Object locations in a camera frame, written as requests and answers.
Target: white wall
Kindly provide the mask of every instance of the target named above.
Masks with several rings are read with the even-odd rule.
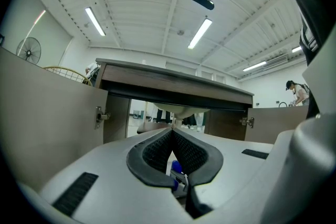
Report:
[[[224,76],[216,74],[216,81],[220,83],[226,83]]]
[[[176,72],[182,72],[194,76],[196,74],[195,68],[185,67],[181,65],[176,65],[174,63],[166,62],[166,69],[173,70]]]
[[[202,78],[212,80],[212,73],[202,71]]]
[[[232,87],[236,87],[236,88],[242,89],[241,83],[238,82],[236,80],[236,78],[234,78],[234,77],[224,75],[224,81],[225,81],[225,84],[227,84],[227,85],[230,85]]]
[[[3,47],[15,54],[19,43],[45,9],[40,0],[12,0],[0,25],[0,33],[5,36]],[[36,38],[41,45],[41,58],[37,64],[41,67],[57,66],[71,40],[48,11],[33,27],[29,37]]]
[[[73,38],[67,47],[60,66],[67,67],[85,75],[85,68],[92,62],[86,60],[89,42],[83,42],[80,39]]]
[[[165,57],[146,54],[144,52],[135,52],[120,49],[109,49],[109,48],[89,48],[86,52],[86,62],[87,65],[94,62],[96,58],[105,58],[118,61],[134,62],[134,63],[144,63],[148,66],[165,68],[166,59]]]
[[[241,82],[241,89],[254,93],[254,108],[277,108],[276,101],[286,102],[287,105],[294,100],[293,92],[286,91],[286,82],[292,80],[296,83],[306,83],[302,73],[307,68],[307,64],[301,64],[280,70],[256,79]]]

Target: air conditioner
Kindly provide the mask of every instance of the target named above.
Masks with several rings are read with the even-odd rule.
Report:
[[[267,64],[262,66],[262,69],[267,70],[279,65],[283,65],[284,63],[288,62],[288,57],[287,55],[282,55],[277,58],[274,58],[272,60],[267,61]]]

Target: door hinge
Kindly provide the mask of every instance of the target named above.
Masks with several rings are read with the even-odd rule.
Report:
[[[249,120],[247,120],[247,118],[243,118],[241,120],[239,120],[239,122],[241,122],[241,124],[243,126],[246,126],[248,124],[248,126],[250,126],[251,128],[253,128],[254,126],[254,118],[251,118]]]
[[[103,111],[101,110],[101,106],[97,106],[96,107],[96,122],[95,122],[95,127],[94,129],[98,129],[100,127],[100,123],[102,121],[106,121],[110,118],[111,116],[111,113],[109,112],[106,112],[106,113],[103,113]]]

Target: black cap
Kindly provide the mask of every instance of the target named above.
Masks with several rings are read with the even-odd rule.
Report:
[[[292,84],[293,84],[293,83],[292,83],[291,80],[288,80],[288,81],[286,82],[286,91],[289,90],[289,88],[290,88],[290,86],[291,86]]]

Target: wooden desk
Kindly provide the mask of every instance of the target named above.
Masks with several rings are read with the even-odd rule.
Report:
[[[206,133],[244,140],[246,127],[239,120],[252,107],[252,93],[163,68],[96,61],[101,65],[96,87],[109,92],[106,110],[111,119],[104,124],[105,143],[127,135],[131,99],[211,109],[207,112]]]

